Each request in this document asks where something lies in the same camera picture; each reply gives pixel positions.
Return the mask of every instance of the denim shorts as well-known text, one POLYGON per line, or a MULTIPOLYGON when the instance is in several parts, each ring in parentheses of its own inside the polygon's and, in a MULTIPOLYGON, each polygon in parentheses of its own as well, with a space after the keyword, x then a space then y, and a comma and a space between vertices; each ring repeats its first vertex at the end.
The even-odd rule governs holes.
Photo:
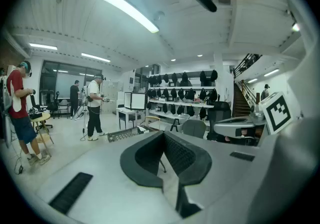
POLYGON ((36 138, 37 134, 32 127, 29 116, 22 118, 11 117, 11 122, 19 141, 24 141, 25 144, 28 144, 36 138))

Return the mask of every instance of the pixelated area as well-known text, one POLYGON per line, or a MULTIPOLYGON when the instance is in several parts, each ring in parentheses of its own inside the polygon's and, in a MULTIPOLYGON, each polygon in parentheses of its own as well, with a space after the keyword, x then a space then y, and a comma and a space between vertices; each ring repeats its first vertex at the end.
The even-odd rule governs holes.
POLYGON ((277 131, 291 119, 287 103, 283 96, 279 97, 274 103, 268 106, 266 111, 274 131, 277 131))

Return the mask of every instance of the black pants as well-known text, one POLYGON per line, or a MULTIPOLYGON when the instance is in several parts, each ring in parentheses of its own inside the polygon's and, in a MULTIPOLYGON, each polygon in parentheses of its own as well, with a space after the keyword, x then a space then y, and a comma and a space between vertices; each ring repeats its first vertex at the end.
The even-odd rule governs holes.
POLYGON ((77 99, 76 101, 75 101, 75 100, 70 101, 70 106, 71 106, 70 116, 72 117, 72 116, 77 112, 77 109, 78 109, 78 99, 77 99))
POLYGON ((102 133, 100 124, 100 106, 90 107, 88 106, 89 122, 88 122, 88 136, 91 137, 94 134, 94 130, 97 133, 102 133))

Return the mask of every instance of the white floor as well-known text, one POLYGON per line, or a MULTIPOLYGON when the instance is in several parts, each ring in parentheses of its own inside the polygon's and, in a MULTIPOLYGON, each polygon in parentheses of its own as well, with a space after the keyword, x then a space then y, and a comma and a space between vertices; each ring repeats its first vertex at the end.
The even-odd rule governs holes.
MULTIPOLYGON (((54 144, 52 144, 51 141, 46 142, 49 152, 52 155, 51 159, 44 165, 39 165, 39 163, 36 162, 32 167, 30 167, 25 154, 22 152, 21 162, 23 172, 19 175, 14 173, 14 167, 18 159, 17 154, 20 155, 21 152, 18 140, 14 140, 9 149, 6 147, 5 143, 0 143, 0 154, 15 182, 27 187, 29 191, 36 192, 38 188, 56 171, 77 159, 85 152, 92 150, 95 147, 99 147, 102 144, 108 144, 107 136, 100 136, 97 141, 80 141, 80 138, 83 137, 82 130, 84 126, 85 134, 87 133, 86 124, 88 123, 88 118, 89 117, 86 116, 85 123, 83 117, 75 121, 67 119, 65 115, 60 117, 60 119, 50 118, 47 120, 47 124, 53 125, 53 128, 49 128, 49 132, 54 144)), ((101 114, 100 120, 102 130, 106 133, 116 132, 116 119, 117 118, 114 114, 101 114)), ((121 122, 121 128, 125 128, 123 121, 121 122)), ((96 131, 94 131, 93 136, 98 136, 96 131)), ((45 146, 42 143, 39 144, 39 147, 41 152, 46 154, 45 146)), ((28 145, 28 148, 30 153, 33 153, 30 145, 28 145)), ((169 203, 175 207, 178 191, 178 177, 173 171, 165 155, 163 155, 161 159, 167 172, 164 173, 163 167, 159 165, 158 176, 163 179, 165 197, 168 199, 169 203)), ((19 160, 15 169, 16 172, 18 172, 20 165, 21 163, 19 160)))

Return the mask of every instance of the mesh tray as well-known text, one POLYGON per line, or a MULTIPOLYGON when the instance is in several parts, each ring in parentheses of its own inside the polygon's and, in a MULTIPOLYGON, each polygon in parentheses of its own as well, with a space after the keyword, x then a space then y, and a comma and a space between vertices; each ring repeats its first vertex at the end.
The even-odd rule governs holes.
MULTIPOLYGON (((157 129, 153 129, 151 127, 146 127, 144 125, 142 125, 141 127, 143 127, 144 129, 146 129, 150 132, 158 131, 157 129)), ((120 141, 123 139, 127 139, 130 137, 136 136, 136 135, 139 135, 138 128, 134 127, 134 128, 127 129, 127 130, 120 130, 120 131, 109 133, 108 134, 108 141, 109 142, 116 142, 116 141, 120 141)))

